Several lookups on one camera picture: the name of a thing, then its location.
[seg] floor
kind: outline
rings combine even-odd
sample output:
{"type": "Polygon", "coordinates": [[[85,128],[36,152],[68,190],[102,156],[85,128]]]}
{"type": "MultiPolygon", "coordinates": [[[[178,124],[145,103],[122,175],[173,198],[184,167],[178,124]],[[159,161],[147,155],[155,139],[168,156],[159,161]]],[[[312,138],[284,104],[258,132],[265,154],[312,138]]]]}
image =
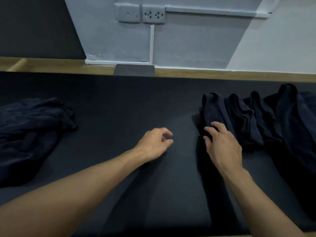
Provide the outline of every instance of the floor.
{"type": "MultiPolygon", "coordinates": [[[[113,75],[114,66],[87,65],[84,60],[27,58],[15,66],[19,57],[0,57],[0,71],[73,73],[92,75],[113,75]]],[[[246,71],[212,71],[191,69],[156,68],[157,77],[203,78],[203,79],[239,79],[239,80],[272,80],[288,82],[316,82],[316,74],[294,74],[273,72],[246,71]]],[[[306,233],[308,237],[316,237],[316,232],[306,233]]]]}

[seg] wooden leg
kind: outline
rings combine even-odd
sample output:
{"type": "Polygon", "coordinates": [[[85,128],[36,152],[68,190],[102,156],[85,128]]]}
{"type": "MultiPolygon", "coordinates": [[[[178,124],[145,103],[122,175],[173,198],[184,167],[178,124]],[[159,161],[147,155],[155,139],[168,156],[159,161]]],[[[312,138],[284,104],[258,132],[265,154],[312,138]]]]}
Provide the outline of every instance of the wooden leg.
{"type": "Polygon", "coordinates": [[[17,63],[15,63],[13,66],[11,66],[7,71],[13,72],[13,71],[21,71],[22,68],[26,65],[27,59],[22,58],[17,63]]]}

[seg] dark tabletop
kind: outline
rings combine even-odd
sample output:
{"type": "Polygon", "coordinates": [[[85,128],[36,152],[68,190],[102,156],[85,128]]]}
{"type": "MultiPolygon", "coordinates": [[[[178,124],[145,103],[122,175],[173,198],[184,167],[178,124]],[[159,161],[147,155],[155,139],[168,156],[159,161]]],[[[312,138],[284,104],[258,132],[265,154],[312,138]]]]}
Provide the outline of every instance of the dark tabletop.
{"type": "MultiPolygon", "coordinates": [[[[247,97],[278,91],[281,82],[0,73],[0,105],[23,98],[57,97],[75,112],[76,132],[66,133],[36,177],[0,189],[0,204],[54,180],[109,160],[134,147],[148,130],[167,127],[174,144],[134,171],[81,224],[75,236],[171,231],[183,235],[248,233],[241,211],[203,152],[197,129],[202,96],[247,97]]],[[[316,83],[295,83],[316,92],[316,83]]],[[[316,222],[265,151],[243,155],[259,187],[304,231],[316,222]]]]}

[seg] bare skin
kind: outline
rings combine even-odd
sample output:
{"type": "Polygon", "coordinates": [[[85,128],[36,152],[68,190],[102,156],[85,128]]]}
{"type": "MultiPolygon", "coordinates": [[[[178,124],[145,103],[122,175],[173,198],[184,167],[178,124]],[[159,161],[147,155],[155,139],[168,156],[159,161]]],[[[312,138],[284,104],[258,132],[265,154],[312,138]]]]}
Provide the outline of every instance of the bare skin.
{"type": "Polygon", "coordinates": [[[0,236],[70,236],[125,177],[161,156],[173,140],[166,128],[146,132],[135,148],[107,162],[26,193],[0,207],[0,236]]]}
{"type": "Polygon", "coordinates": [[[304,237],[304,233],[267,197],[242,166],[242,148],[224,124],[205,127],[213,137],[204,136],[207,153],[231,188],[253,237],[304,237]]]}

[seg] double wall socket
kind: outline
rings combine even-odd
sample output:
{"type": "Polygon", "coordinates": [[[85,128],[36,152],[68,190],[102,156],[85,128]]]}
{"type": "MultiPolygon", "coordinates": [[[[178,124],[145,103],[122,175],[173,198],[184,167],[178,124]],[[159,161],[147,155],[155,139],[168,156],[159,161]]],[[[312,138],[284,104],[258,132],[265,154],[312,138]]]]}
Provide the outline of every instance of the double wall socket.
{"type": "Polygon", "coordinates": [[[156,5],[143,5],[143,23],[164,24],[166,20],[166,7],[156,5]]]}
{"type": "Polygon", "coordinates": [[[127,23],[140,23],[140,5],[118,2],[114,4],[117,21],[127,23]]]}

